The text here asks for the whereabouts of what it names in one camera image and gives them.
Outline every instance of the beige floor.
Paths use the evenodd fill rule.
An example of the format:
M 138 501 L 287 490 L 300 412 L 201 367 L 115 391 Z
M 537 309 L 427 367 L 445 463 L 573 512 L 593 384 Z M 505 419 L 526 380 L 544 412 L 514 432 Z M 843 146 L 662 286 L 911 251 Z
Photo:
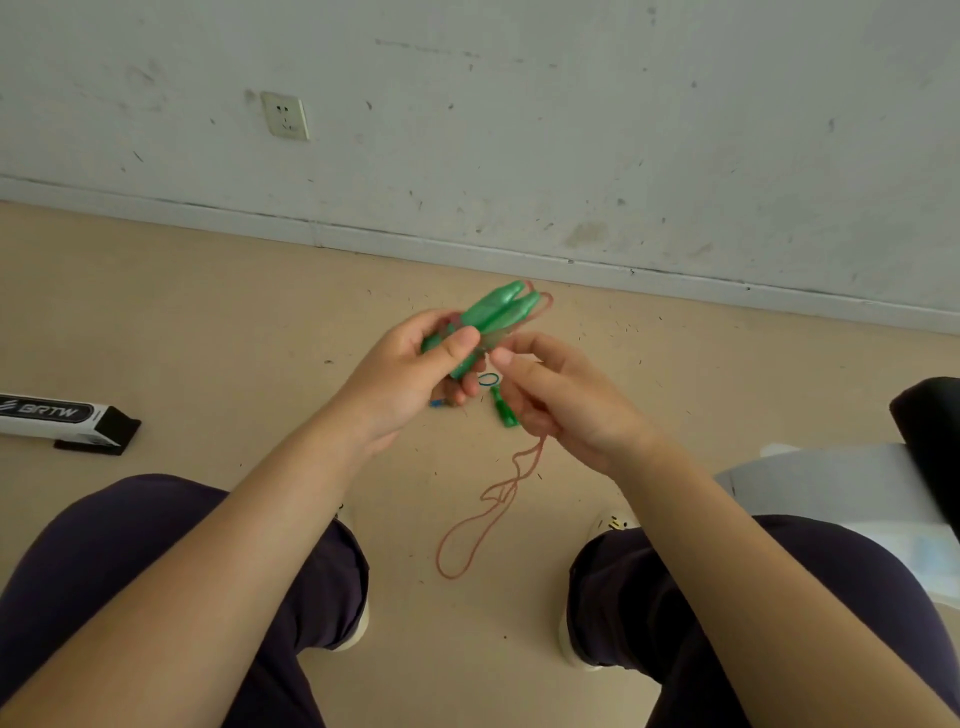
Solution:
M 0 389 L 115 404 L 144 425 L 120 458 L 0 438 L 0 580 L 71 501 L 133 473 L 231 488 L 325 401 L 389 325 L 505 279 L 387 258 L 0 205 Z M 960 338 L 544 283 L 541 327 L 579 342 L 710 468 L 763 445 L 898 439 L 887 402 L 960 374 Z M 587 521 L 619 495 L 556 445 L 473 569 L 441 534 L 531 443 L 489 400 L 427 411 L 350 499 L 372 626 L 303 666 L 331 726 L 640 725 L 657 695 L 564 667 L 554 630 Z

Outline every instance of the person's right hand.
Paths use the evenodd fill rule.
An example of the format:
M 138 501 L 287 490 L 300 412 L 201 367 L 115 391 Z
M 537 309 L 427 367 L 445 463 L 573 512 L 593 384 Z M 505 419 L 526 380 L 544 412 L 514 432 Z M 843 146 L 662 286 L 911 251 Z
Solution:
M 531 353 L 540 361 L 515 354 Z M 589 468 L 613 477 L 616 456 L 651 431 L 643 416 L 575 347 L 536 331 L 514 334 L 490 354 L 500 392 L 531 435 L 550 435 Z

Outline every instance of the pants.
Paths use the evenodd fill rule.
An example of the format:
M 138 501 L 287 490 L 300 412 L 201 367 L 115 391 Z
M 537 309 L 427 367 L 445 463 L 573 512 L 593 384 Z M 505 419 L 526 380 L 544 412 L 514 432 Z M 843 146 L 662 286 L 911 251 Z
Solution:
M 71 505 L 37 537 L 0 595 L 0 705 L 84 622 L 206 516 L 223 491 L 171 475 L 126 478 Z M 958 667 L 933 605 L 873 542 L 830 523 L 757 519 L 960 710 Z M 277 610 L 224 725 L 322 727 L 296 655 L 352 634 L 368 566 L 333 522 Z M 642 529 L 591 541 L 570 570 L 567 623 L 596 665 L 663 685 L 648 725 L 748 725 L 707 638 Z

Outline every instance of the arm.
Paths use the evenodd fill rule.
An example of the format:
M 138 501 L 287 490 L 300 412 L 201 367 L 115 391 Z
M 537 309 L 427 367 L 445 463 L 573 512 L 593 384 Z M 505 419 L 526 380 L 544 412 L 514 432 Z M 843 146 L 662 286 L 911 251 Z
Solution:
M 504 347 L 491 357 L 504 398 L 532 434 L 615 480 L 754 726 L 960 722 L 581 352 L 537 333 Z
M 220 725 L 350 480 L 479 342 L 465 328 L 418 356 L 447 313 L 389 331 L 327 406 L 47 661 L 0 726 Z M 475 376 L 444 386 L 458 402 L 478 389 Z

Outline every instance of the white shoe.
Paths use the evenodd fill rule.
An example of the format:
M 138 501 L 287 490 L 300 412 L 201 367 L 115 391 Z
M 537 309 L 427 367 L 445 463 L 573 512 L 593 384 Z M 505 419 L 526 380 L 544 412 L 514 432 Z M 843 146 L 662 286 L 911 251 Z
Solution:
M 639 523 L 636 520 L 636 517 L 633 513 L 628 510 L 609 510 L 600 513 L 593 522 L 590 524 L 589 531 L 587 532 L 586 543 L 590 543 L 597 536 L 606 533 L 607 531 L 623 531 L 627 528 L 637 528 Z M 590 663 L 584 662 L 580 655 L 577 654 L 576 650 L 573 649 L 573 642 L 570 641 L 570 630 L 566 625 L 566 608 L 560 614 L 560 630 L 557 634 L 558 642 L 560 643 L 560 652 L 564 655 L 564 659 L 572 667 L 581 669 L 584 672 L 595 672 L 598 669 L 602 669 L 603 666 L 600 665 L 591 665 Z
M 345 525 L 350 531 L 353 531 L 353 518 L 351 517 L 349 509 L 344 507 L 344 504 L 340 504 L 340 508 L 337 510 L 337 515 L 334 518 Z M 340 643 L 339 646 L 331 649 L 331 652 L 346 652 L 355 644 L 360 642 L 363 639 L 364 634 L 367 632 L 367 627 L 370 626 L 370 595 L 367 595 L 366 601 L 363 603 L 362 611 L 360 613 L 360 619 L 357 621 L 356 627 L 353 629 L 353 634 L 347 638 L 347 641 Z

